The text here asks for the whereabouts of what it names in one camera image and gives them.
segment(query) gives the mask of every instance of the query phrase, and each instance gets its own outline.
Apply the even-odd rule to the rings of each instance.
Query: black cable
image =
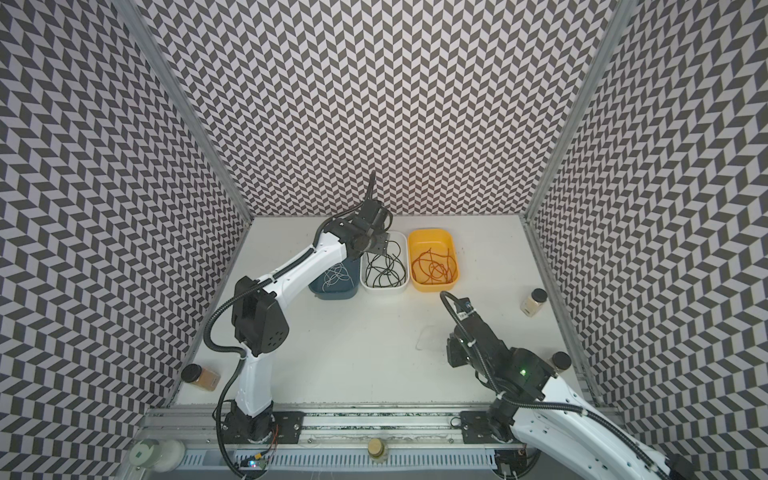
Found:
[[[398,253],[396,255],[392,255],[389,253],[389,245],[391,243],[394,243],[397,245]],[[403,262],[400,260],[400,255],[402,254],[402,247],[399,243],[395,242],[394,240],[389,240],[387,242],[387,253],[380,253],[375,255],[373,258],[371,258],[371,253],[367,253],[367,259],[368,259],[368,265],[366,266],[366,271],[363,276],[363,282],[371,288],[391,288],[394,286],[400,286],[405,283],[406,281],[406,266],[403,264]],[[375,265],[376,261],[379,258],[384,259],[384,266],[378,266]],[[400,265],[401,272],[398,273],[394,267],[395,265]],[[371,281],[371,273],[376,271],[378,275]],[[384,280],[388,280],[389,284],[385,285]]]
[[[240,300],[246,295],[250,295],[253,292],[256,292],[259,289],[264,288],[265,286],[272,283],[272,279],[268,278],[262,282],[257,283],[256,285],[252,286],[248,290],[244,290],[238,295],[233,296],[226,302],[222,303],[219,308],[216,309],[213,315],[210,316],[208,321],[205,323],[205,327],[203,328],[203,342],[205,343],[205,346],[209,349],[213,350],[214,352],[221,352],[221,353],[237,353],[240,355],[241,359],[245,358],[245,350],[241,349],[239,346],[221,346],[214,343],[214,341],[210,338],[210,332],[214,329],[214,324],[216,323],[216,320],[219,319],[222,313],[224,313],[224,310],[230,308],[236,301]]]
[[[237,475],[238,478],[241,478],[243,480],[255,480],[256,478],[259,478],[261,475],[264,475],[266,470],[256,470],[253,472],[243,472],[241,471],[237,465],[235,465],[232,462],[232,459],[230,458],[229,454],[227,453],[227,448],[224,447],[224,440],[221,438],[221,408],[224,404],[224,397],[227,396],[227,392],[229,391],[232,384],[235,382],[235,379],[240,374],[240,371],[243,369],[243,365],[245,364],[245,359],[241,358],[240,361],[237,363],[237,368],[235,368],[235,372],[230,377],[227,384],[224,386],[224,390],[221,391],[221,395],[219,396],[219,402],[216,404],[216,409],[214,410],[214,419],[216,420],[216,441],[219,444],[219,452],[221,452],[221,457],[224,459],[224,463],[227,464],[227,467],[230,468],[232,473]]]
[[[526,464],[525,468],[522,472],[518,473],[517,475],[503,475],[501,472],[502,468],[498,467],[496,470],[492,470],[496,474],[497,477],[503,478],[504,480],[516,480],[517,478],[523,478],[527,474],[531,473],[531,470],[536,466],[536,463],[538,462],[539,457],[541,457],[541,450],[537,450],[535,454],[531,456],[531,459],[528,461],[528,464]]]
[[[492,375],[490,368],[488,367],[488,362],[485,359],[485,354],[479,349],[477,342],[474,338],[472,338],[471,335],[469,335],[469,332],[467,332],[467,329],[462,324],[462,321],[459,319],[458,314],[453,309],[453,307],[448,302],[449,299],[453,300],[454,303],[458,304],[458,298],[456,298],[454,295],[452,295],[449,292],[440,292],[440,299],[442,300],[442,304],[445,306],[445,308],[448,310],[448,312],[451,314],[451,318],[453,318],[453,321],[456,322],[456,325],[458,325],[459,330],[461,330],[462,335],[464,336],[464,340],[467,342],[467,345],[472,345],[470,348],[472,349],[472,352],[477,356],[480,366],[483,369],[483,375],[488,380],[488,383],[491,384],[491,387],[493,388],[493,391],[498,393],[506,392],[505,390],[502,390],[498,386],[498,382],[496,381],[496,378]],[[502,400],[509,403],[510,405],[516,406],[519,409],[534,409],[534,410],[561,410],[564,412],[574,412],[578,414],[583,414],[586,412],[586,417],[590,420],[593,420],[600,424],[601,426],[605,427],[609,432],[616,435],[627,447],[629,447],[630,450],[640,459],[642,460],[645,465],[648,468],[651,468],[653,466],[656,467],[656,475],[658,475],[662,480],[670,480],[669,475],[664,473],[661,468],[656,465],[656,462],[653,461],[640,447],[637,446],[637,443],[633,439],[629,437],[626,433],[622,432],[621,429],[619,429],[617,426],[615,426],[613,423],[611,423],[609,420],[604,419],[603,417],[597,415],[594,412],[591,412],[590,410],[586,410],[583,407],[572,405],[570,403],[559,403],[559,402],[517,402],[512,399],[508,399],[506,396],[502,396]]]

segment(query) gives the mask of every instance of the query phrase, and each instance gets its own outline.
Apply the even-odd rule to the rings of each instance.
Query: plastic lid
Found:
[[[370,442],[368,442],[368,453],[373,458],[384,455],[384,442],[380,439],[371,439]]]
[[[203,367],[197,365],[196,363],[190,363],[184,367],[184,370],[181,370],[181,379],[187,383],[192,383],[200,378],[200,374],[202,372]]]
[[[137,467],[150,468],[162,454],[159,445],[157,440],[142,440],[128,453],[128,462]]]
[[[552,365],[556,369],[568,370],[571,368],[571,357],[566,352],[557,352],[552,356]]]
[[[531,298],[539,303],[547,301],[547,292],[544,289],[537,288],[531,292]]]

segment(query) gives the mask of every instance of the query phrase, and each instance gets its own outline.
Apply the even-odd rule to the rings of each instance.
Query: black flexible hose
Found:
[[[449,292],[440,292],[440,300],[442,300],[442,304],[445,306],[445,308],[448,310],[448,312],[451,314],[451,318],[453,318],[453,321],[456,322],[456,325],[458,325],[459,330],[461,330],[462,335],[465,337],[464,340],[467,342],[468,345],[472,345],[470,348],[472,348],[472,352],[475,353],[478,360],[480,361],[480,366],[483,369],[483,375],[486,379],[488,379],[488,383],[491,384],[491,387],[493,388],[494,392],[497,394],[501,392],[505,392],[505,390],[502,390],[499,388],[498,383],[496,382],[496,378],[493,376],[493,374],[490,371],[490,368],[488,366],[488,362],[485,359],[485,354],[479,349],[477,342],[475,342],[475,339],[472,338],[471,335],[469,335],[469,332],[467,332],[467,329],[462,324],[462,321],[459,319],[458,314],[454,310],[454,308],[449,303],[449,299],[453,300],[454,303],[458,303],[458,298],[456,298],[454,295],[452,295]],[[586,417],[590,420],[593,420],[597,422],[599,425],[606,428],[609,432],[616,435],[627,447],[629,447],[630,450],[640,459],[642,460],[645,465],[648,468],[656,467],[656,475],[658,475],[662,480],[670,480],[669,475],[667,475],[665,472],[661,470],[661,468],[656,465],[656,462],[649,457],[639,446],[637,446],[637,443],[629,437],[626,433],[622,432],[621,429],[619,429],[617,426],[615,426],[612,422],[609,420],[604,419],[602,416],[590,411],[586,410],[583,407],[572,405],[570,403],[559,403],[559,402],[517,402],[512,399],[508,399],[506,396],[502,396],[502,400],[509,403],[510,405],[516,406],[519,409],[534,409],[534,410],[561,410],[564,412],[574,412],[578,414],[583,414],[586,412]]]
[[[261,475],[264,475],[266,473],[266,470],[256,470],[254,472],[243,472],[240,470],[237,465],[235,465],[232,462],[232,459],[230,458],[229,453],[227,453],[227,448],[224,446],[224,440],[221,438],[221,408],[224,404],[224,397],[227,396],[227,392],[229,392],[230,387],[235,382],[235,379],[240,374],[240,371],[243,369],[243,365],[245,365],[245,359],[240,359],[240,361],[237,363],[237,368],[235,368],[235,372],[230,377],[227,384],[224,386],[224,390],[221,391],[221,395],[219,395],[219,402],[216,404],[216,409],[214,410],[214,419],[216,420],[216,441],[219,444],[219,452],[221,453],[221,457],[224,459],[224,463],[227,464],[227,467],[230,468],[232,473],[237,475],[238,478],[241,478],[243,480],[255,480],[256,478],[259,478]]]
[[[272,279],[268,278],[262,282],[257,283],[256,285],[252,286],[248,290],[243,291],[242,293],[239,293],[226,302],[222,303],[219,308],[216,309],[216,311],[213,313],[213,315],[210,316],[208,321],[205,323],[205,327],[203,328],[203,342],[205,343],[205,346],[209,349],[213,350],[214,352],[221,352],[221,353],[236,353],[240,355],[241,359],[245,358],[245,350],[241,349],[239,346],[221,346],[214,343],[214,341],[210,338],[210,332],[214,329],[214,324],[216,323],[216,320],[219,319],[222,313],[224,313],[224,310],[230,308],[236,301],[240,300],[246,295],[250,295],[253,292],[256,292],[259,289],[264,288],[265,286],[272,283]]]

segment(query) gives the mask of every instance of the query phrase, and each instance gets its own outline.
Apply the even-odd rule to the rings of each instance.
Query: white table surface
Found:
[[[259,218],[253,222],[221,302],[242,276],[252,279],[287,261],[312,241],[321,218]],[[408,233],[439,227],[452,236],[461,277],[452,293],[468,296],[507,347],[530,349],[548,359],[566,351],[552,309],[533,318],[522,300],[541,286],[528,241],[515,215],[396,217],[392,229]],[[413,286],[399,296],[373,296],[362,288],[350,300],[317,299],[305,289],[287,308],[290,334],[276,351],[275,403],[405,404],[490,403],[492,392],[469,366],[451,368],[445,341],[454,323],[437,293]],[[230,310],[217,321],[214,342],[235,345]],[[194,362],[221,374],[216,392],[182,384],[176,405],[211,404],[237,364],[237,355],[200,344]],[[579,391],[573,369],[563,374]],[[227,398],[233,398],[237,382]]]

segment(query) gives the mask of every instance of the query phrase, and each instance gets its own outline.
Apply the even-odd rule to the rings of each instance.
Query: checkered wall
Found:
[[[3,0],[0,64],[0,477],[109,475],[243,220],[105,0]]]
[[[137,0],[256,215],[524,210],[615,0]]]
[[[535,219],[607,399],[768,478],[768,2],[640,2]]]

